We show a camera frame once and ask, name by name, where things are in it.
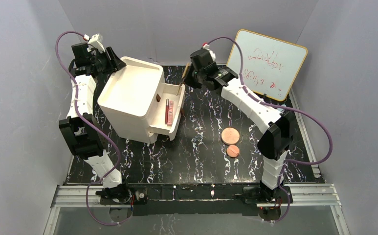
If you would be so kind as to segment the white three-drawer organizer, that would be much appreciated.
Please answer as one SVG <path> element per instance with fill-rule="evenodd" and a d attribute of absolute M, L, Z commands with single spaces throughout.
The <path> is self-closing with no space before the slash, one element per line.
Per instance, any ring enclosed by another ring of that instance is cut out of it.
<path fill-rule="evenodd" d="M 97 103 L 121 138 L 154 143 L 157 134 L 149 131 L 150 113 L 162 93 L 162 66 L 128 56 L 121 57 L 124 68 L 110 75 Z"/>

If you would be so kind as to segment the white drawer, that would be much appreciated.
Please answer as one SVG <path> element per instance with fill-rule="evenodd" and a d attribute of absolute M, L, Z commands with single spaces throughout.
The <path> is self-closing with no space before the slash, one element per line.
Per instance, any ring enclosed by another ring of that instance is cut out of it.
<path fill-rule="evenodd" d="M 149 131 L 168 136 L 172 141 L 176 137 L 185 98 L 185 86 L 160 83 L 155 93 L 154 105 L 150 111 Z"/>

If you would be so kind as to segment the red lip gloss tube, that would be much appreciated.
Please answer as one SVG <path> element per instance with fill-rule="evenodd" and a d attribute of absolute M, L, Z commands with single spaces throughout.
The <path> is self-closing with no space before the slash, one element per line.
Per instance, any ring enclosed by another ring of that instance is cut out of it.
<path fill-rule="evenodd" d="M 170 103 L 170 100 L 166 99 L 166 103 L 165 103 L 165 124 L 168 123 L 169 103 Z"/>

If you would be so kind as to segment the large round pink compact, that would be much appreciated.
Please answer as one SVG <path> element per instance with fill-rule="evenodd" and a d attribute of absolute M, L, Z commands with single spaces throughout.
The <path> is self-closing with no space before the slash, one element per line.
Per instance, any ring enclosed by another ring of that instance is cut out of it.
<path fill-rule="evenodd" d="M 240 140 L 240 134 L 236 129 L 228 127 L 222 131 L 221 139 L 226 145 L 236 145 Z"/>

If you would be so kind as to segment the small round pink compact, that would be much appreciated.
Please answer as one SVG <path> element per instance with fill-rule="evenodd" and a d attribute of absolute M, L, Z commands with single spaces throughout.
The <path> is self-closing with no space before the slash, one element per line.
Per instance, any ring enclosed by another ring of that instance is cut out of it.
<path fill-rule="evenodd" d="M 240 150 L 236 145 L 229 145 L 226 149 L 226 153 L 231 158 L 236 158 L 240 155 Z"/>

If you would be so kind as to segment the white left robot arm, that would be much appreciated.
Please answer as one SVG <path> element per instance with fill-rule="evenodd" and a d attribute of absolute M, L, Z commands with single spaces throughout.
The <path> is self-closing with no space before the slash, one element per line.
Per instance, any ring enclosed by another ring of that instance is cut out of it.
<path fill-rule="evenodd" d="M 100 42 L 88 41 L 71 48 L 74 59 L 68 71 L 74 77 L 71 80 L 72 98 L 67 117 L 59 121 L 59 129 L 72 155 L 92 167 L 104 188 L 115 188 L 121 185 L 122 176 L 113 168 L 108 156 L 107 139 L 94 129 L 98 123 L 93 115 L 93 97 L 97 78 L 111 75 L 126 64 L 111 47 L 104 47 Z"/>

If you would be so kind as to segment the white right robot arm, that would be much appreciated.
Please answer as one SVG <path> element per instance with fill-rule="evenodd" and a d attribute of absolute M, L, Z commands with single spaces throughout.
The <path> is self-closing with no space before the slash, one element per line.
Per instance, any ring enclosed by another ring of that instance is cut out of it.
<path fill-rule="evenodd" d="M 264 158 L 261 185 L 274 190 L 283 180 L 282 168 L 293 139 L 295 116 L 290 111 L 280 112 L 264 105 L 262 99 L 245 85 L 229 67 L 219 68 L 210 50 L 199 49 L 190 54 L 189 72 L 184 84 L 216 91 L 223 99 L 240 109 L 263 134 L 257 147 Z"/>

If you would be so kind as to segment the whiteboard with yellow frame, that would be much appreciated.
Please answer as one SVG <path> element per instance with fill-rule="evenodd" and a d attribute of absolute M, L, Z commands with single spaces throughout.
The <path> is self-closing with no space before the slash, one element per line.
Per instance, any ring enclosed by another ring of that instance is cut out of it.
<path fill-rule="evenodd" d="M 308 55 L 307 48 L 245 29 L 238 31 L 235 42 L 243 55 L 233 46 L 226 65 L 242 72 L 250 90 L 284 101 Z"/>

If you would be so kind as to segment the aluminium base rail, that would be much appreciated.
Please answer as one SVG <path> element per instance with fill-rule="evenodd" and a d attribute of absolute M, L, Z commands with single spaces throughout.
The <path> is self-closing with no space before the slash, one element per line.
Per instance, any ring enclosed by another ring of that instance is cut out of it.
<path fill-rule="evenodd" d="M 258 184 L 222 183 L 222 184 L 131 184 L 134 204 L 149 202 L 227 202 L 235 200 L 246 193 L 246 187 L 255 188 Z M 281 205 L 287 205 L 286 197 L 290 197 L 293 206 L 341 206 L 334 184 L 292 183 L 285 184 L 284 193 L 276 192 L 282 198 Z M 56 189 L 52 206 L 55 207 L 119 207 L 129 206 L 130 199 L 120 203 L 117 199 L 110 200 L 97 195 L 101 186 L 68 185 Z"/>

